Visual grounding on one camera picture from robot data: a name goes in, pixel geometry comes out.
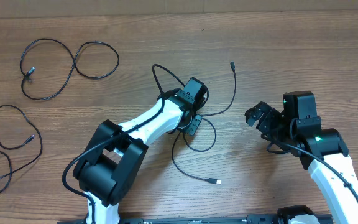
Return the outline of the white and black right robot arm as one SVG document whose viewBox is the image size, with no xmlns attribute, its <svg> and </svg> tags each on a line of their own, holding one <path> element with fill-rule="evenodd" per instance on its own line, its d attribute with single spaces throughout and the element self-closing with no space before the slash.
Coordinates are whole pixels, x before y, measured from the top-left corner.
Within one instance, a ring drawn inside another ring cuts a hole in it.
<svg viewBox="0 0 358 224">
<path fill-rule="evenodd" d="M 283 111 L 259 102 L 245 112 L 279 154 L 299 158 L 320 189 L 335 223 L 358 223 L 358 179 L 339 131 L 323 129 L 311 91 L 283 94 Z"/>
</svg>

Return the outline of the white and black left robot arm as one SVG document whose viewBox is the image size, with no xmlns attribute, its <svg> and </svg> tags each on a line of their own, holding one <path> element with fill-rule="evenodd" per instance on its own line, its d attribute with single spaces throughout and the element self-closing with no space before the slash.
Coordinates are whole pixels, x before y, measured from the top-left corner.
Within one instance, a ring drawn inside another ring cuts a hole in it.
<svg viewBox="0 0 358 224">
<path fill-rule="evenodd" d="M 102 122 L 73 176 L 88 200 L 86 223 L 118 223 L 117 207 L 135 181 L 149 146 L 161 135 L 180 130 L 194 134 L 200 122 L 196 112 L 208 89 L 191 78 L 182 88 L 164 92 L 156 104 L 137 118 L 120 124 Z"/>
</svg>

